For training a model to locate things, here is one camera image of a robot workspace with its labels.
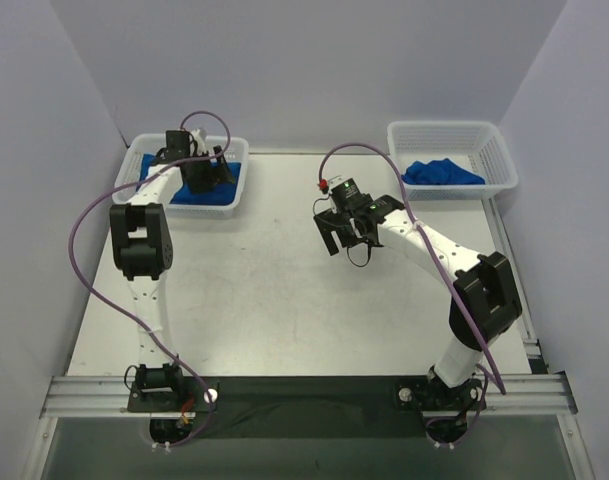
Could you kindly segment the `blue towels pile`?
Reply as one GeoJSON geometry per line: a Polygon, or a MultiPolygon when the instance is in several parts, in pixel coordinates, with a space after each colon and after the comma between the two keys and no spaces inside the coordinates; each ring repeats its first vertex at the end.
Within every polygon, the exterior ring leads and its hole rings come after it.
{"type": "Polygon", "coordinates": [[[431,160],[428,163],[413,162],[401,176],[404,183],[419,186],[485,185],[486,181],[450,158],[431,160]]]}

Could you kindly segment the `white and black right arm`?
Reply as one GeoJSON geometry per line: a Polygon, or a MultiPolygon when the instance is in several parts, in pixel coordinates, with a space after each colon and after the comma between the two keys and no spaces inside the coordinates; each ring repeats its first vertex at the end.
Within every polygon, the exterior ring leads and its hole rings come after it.
{"type": "Polygon", "coordinates": [[[485,352],[522,315],[510,261],[456,243],[409,215],[403,202],[390,195],[374,199],[351,178],[323,180],[319,188],[331,207],[313,219],[331,255],[360,244],[388,248],[446,286],[452,339],[432,370],[448,388],[468,381],[485,352]]]}

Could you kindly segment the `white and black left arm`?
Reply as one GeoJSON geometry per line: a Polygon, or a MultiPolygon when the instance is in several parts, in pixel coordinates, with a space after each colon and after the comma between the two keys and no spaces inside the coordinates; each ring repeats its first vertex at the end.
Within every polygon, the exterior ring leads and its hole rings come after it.
{"type": "Polygon", "coordinates": [[[113,259],[127,281],[138,324],[139,360],[130,387],[138,401],[182,404],[192,393],[192,381],[170,339],[166,274],[174,249],[166,208],[184,188],[202,194],[234,182],[223,148],[208,147],[201,129],[180,127],[165,133],[165,145],[141,175],[135,193],[110,208],[113,259]]]}

